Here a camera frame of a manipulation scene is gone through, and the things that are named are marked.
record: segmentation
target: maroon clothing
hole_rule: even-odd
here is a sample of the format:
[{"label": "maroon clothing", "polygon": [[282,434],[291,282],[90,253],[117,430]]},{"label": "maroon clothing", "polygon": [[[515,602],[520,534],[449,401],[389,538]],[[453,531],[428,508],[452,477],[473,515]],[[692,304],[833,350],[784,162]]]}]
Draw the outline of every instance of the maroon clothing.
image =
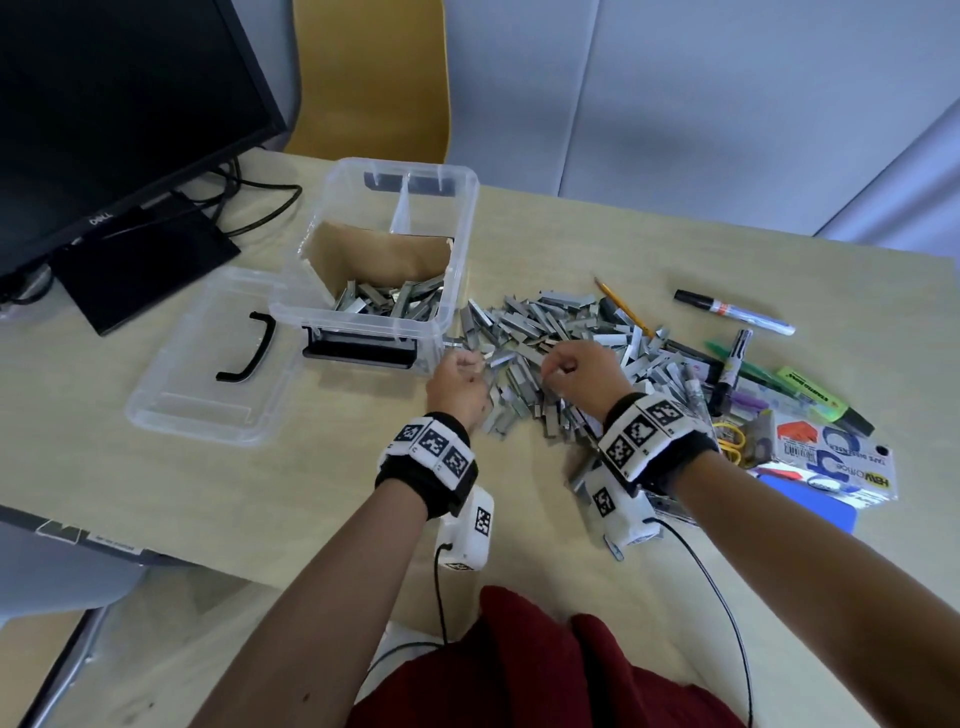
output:
[{"label": "maroon clothing", "polygon": [[742,727],[718,698],[633,667],[591,615],[558,624],[502,587],[457,643],[404,663],[354,706],[367,726]]}]

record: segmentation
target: table top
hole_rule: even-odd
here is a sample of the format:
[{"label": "table top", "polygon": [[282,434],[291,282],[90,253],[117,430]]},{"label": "table top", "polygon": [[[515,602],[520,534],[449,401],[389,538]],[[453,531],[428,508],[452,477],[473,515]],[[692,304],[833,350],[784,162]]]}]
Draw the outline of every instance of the table top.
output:
[{"label": "table top", "polygon": [[[238,239],[235,264],[278,271],[304,235],[330,162],[260,150],[242,161],[249,179],[305,188],[291,212]],[[286,194],[245,189],[224,224],[256,219]],[[591,274],[690,346],[732,340],[738,324],[674,303],[675,288],[794,324],[792,337],[758,330],[748,358],[795,366],[876,425],[896,454],[900,501],[861,513],[856,535],[960,605],[952,558],[960,407],[948,373],[960,298],[949,261],[482,188],[468,254],[472,297],[493,304],[541,288],[588,292]],[[0,326],[0,504],[284,587],[370,493],[384,444],[422,413],[424,382],[309,360],[288,390],[278,435],[261,447],[138,429],[124,416],[127,397],[200,285],[106,338],[61,289]],[[549,447],[533,423],[503,442],[478,435],[475,449],[496,511],[487,567],[442,580],[455,634],[475,617],[478,587],[501,584],[557,618],[597,615],[635,664],[708,686],[745,715],[732,630],[680,545],[668,537],[614,562],[564,486],[574,454]],[[779,725],[873,725],[703,534],[684,533],[737,616],[758,715]],[[395,610],[395,619],[431,632],[435,534],[429,524]]]}]

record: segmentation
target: clear plastic container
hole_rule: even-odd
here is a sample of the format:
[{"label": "clear plastic container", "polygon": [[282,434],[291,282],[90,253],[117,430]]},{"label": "clear plastic container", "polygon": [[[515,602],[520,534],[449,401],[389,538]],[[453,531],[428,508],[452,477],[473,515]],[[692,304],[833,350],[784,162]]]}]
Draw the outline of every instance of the clear plastic container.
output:
[{"label": "clear plastic container", "polygon": [[[341,159],[326,178],[307,235],[286,257],[283,280],[270,298],[270,312],[298,327],[367,334],[417,342],[413,369],[432,372],[443,355],[443,337],[453,323],[466,272],[470,228],[479,193],[472,170],[445,164]],[[375,231],[452,238],[444,292],[429,321],[409,321],[332,310],[339,291],[327,290],[303,251],[321,222]]]},{"label": "clear plastic container", "polygon": [[[301,329],[276,325],[263,344],[271,329],[263,319],[268,297],[281,280],[276,273],[232,266],[211,274],[127,401],[127,418],[201,440],[262,443],[279,424],[306,340]],[[247,378],[223,380],[245,373],[261,349]]]}]

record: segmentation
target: hand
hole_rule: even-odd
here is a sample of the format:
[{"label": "hand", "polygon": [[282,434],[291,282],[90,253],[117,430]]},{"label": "hand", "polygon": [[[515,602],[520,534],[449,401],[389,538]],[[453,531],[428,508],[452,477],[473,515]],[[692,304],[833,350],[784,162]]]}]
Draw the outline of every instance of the hand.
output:
[{"label": "hand", "polygon": [[490,411],[490,394],[481,375],[483,368],[479,352],[447,352],[426,383],[426,411],[452,415],[467,432],[472,432]]},{"label": "hand", "polygon": [[591,417],[604,421],[634,391],[612,350],[593,341],[562,341],[540,366],[543,383]]}]

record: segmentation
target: forearm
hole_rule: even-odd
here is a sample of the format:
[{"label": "forearm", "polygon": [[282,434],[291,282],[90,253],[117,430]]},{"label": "forearm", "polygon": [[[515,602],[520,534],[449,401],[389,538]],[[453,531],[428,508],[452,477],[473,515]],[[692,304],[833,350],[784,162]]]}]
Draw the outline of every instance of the forearm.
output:
[{"label": "forearm", "polygon": [[960,715],[960,616],[854,537],[715,452],[676,495],[777,616],[885,725]]},{"label": "forearm", "polygon": [[420,496],[382,483],[276,602],[192,728],[343,725],[425,523]]}]

